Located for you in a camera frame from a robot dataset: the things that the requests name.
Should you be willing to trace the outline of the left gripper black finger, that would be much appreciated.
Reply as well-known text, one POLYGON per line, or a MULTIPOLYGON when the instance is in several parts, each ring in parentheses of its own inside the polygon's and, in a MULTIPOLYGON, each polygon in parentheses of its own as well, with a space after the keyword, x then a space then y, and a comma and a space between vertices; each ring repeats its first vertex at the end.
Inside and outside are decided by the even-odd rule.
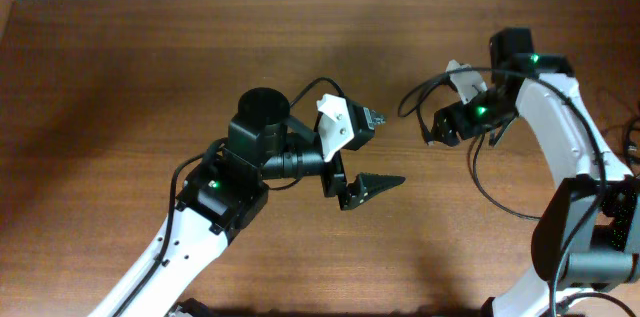
POLYGON ((405 177, 397 175, 359 173, 346 190, 338 194, 340 209, 356 209, 380 193, 402 185, 405 180, 405 177))
POLYGON ((375 110, 364 107, 363 113, 366 125, 372 131, 374 131, 377 126, 386 123, 386 117, 381 113, 376 112, 375 110))

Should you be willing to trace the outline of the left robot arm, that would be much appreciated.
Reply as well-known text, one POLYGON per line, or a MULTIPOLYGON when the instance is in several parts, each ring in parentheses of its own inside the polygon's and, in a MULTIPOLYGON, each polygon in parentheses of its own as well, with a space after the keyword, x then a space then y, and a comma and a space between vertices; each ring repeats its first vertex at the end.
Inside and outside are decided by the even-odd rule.
POLYGON ((93 310, 95 316, 167 316, 191 282, 260 213, 269 181, 317 176, 343 211, 401 185, 404 177, 345 176, 341 152, 375 135, 383 116, 344 95, 324 95, 308 128, 279 91, 259 87, 238 102, 226 137, 187 159, 185 180, 171 180, 167 217, 153 241, 93 310))

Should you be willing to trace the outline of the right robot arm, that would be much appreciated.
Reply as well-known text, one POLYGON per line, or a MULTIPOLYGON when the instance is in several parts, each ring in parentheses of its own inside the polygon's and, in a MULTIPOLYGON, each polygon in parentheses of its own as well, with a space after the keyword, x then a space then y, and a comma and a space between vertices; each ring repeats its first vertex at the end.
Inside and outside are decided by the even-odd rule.
POLYGON ((532 234, 530 267, 507 292, 489 298, 482 315, 560 316, 581 299, 638 282, 639 180, 600 134, 568 59, 535 52, 525 28, 492 36, 490 59, 487 69, 450 62, 433 79, 460 99, 435 113, 424 137, 448 146, 476 136, 496 143, 521 118, 544 154, 555 193, 532 234))

